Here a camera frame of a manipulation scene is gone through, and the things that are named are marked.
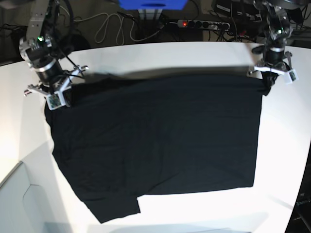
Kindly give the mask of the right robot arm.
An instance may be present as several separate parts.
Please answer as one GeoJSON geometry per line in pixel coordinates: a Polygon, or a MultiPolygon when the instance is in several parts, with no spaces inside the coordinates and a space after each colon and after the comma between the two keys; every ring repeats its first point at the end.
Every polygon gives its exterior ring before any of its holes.
{"type": "Polygon", "coordinates": [[[60,2],[37,0],[26,35],[19,43],[21,57],[39,77],[38,84],[29,85],[24,91],[24,96],[40,94],[51,111],[70,107],[69,91],[72,88],[72,80],[83,79],[84,72],[88,70],[88,66],[78,66],[75,63],[72,63],[72,70],[64,70],[59,63],[63,58],[69,59],[69,54],[72,53],[73,11],[68,0],[65,1],[65,5],[69,12],[67,35],[62,37],[56,29],[60,2]]]}

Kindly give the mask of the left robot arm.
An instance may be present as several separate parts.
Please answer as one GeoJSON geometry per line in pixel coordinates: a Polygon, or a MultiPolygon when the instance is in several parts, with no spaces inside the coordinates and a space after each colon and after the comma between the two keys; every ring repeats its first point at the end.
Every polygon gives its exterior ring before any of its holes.
{"type": "Polygon", "coordinates": [[[252,54],[261,55],[262,58],[248,70],[248,74],[259,71],[265,89],[269,92],[279,76],[285,77],[287,84],[298,80],[296,70],[292,68],[292,53],[285,50],[293,29],[282,7],[272,5],[266,0],[255,0],[253,5],[264,13],[267,29],[264,31],[264,44],[251,50],[252,54]]]}

